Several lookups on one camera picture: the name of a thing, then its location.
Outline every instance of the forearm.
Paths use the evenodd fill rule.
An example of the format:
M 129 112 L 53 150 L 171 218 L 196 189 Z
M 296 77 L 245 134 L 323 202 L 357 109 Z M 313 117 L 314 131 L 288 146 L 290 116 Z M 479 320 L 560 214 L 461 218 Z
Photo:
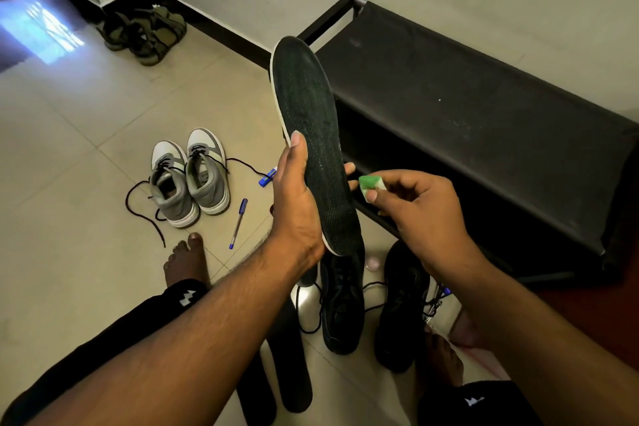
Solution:
M 639 374 L 484 258 L 446 277 L 547 424 L 637 424 Z
M 232 394 L 299 275 L 266 241 L 191 310 L 67 391 L 33 424 L 207 424 Z

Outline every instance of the foot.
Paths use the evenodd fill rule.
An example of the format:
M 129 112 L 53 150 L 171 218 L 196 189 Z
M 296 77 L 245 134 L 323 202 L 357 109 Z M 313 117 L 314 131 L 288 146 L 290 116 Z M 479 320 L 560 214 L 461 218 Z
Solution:
M 463 385 L 464 364 L 441 335 L 425 331 L 415 364 L 418 380 L 424 388 Z
M 167 288 L 181 280 L 193 278 L 201 281 L 208 289 L 211 289 L 211 279 L 206 267 L 206 255 L 204 254 L 204 241 L 196 232 L 188 235 L 188 246 L 180 241 L 169 260 L 164 263 L 164 277 Z

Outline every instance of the grey sneaker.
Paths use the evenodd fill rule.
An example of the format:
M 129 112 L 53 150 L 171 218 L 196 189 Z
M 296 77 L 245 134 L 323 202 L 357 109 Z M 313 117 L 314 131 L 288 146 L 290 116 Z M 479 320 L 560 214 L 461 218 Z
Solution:
M 177 143 L 162 140 L 155 144 L 149 177 L 151 196 L 173 227 L 189 227 L 199 219 L 199 207 L 188 193 L 184 169 L 187 155 Z
M 187 186 L 202 212 L 214 216 L 229 208 L 231 192 L 226 177 L 222 142 L 205 128 L 188 136 Z

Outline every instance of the black sneaker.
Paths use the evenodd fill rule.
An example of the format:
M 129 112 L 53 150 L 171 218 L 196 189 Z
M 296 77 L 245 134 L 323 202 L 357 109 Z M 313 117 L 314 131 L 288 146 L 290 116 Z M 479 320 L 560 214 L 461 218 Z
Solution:
M 403 241 L 391 247 L 384 263 L 386 304 L 375 333 L 375 357 L 387 369 L 406 372 L 415 359 L 430 276 Z
M 326 347 L 335 354 L 355 351 L 363 330 L 363 244 L 352 257 L 324 253 L 321 326 Z
M 335 99 L 320 61 L 303 41 L 284 37 L 271 56 L 270 77 L 286 141 L 291 143 L 294 130 L 306 137 L 304 178 L 318 206 L 324 243 L 334 255 L 352 256 L 362 230 L 344 171 Z

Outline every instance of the pen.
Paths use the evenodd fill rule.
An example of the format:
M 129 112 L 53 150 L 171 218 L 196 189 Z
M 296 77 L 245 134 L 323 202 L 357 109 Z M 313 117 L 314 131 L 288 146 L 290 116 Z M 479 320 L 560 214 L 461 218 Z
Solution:
M 242 199 L 242 203 L 240 204 L 240 217 L 238 218 L 238 223 L 235 227 L 235 232 L 233 233 L 233 238 L 231 239 L 231 245 L 229 249 L 233 249 L 233 245 L 235 244 L 235 238 L 238 236 L 238 231 L 240 230 L 240 223 L 242 222 L 242 216 L 244 215 L 244 211 L 246 211 L 246 204 L 249 203 L 249 200 L 244 198 Z

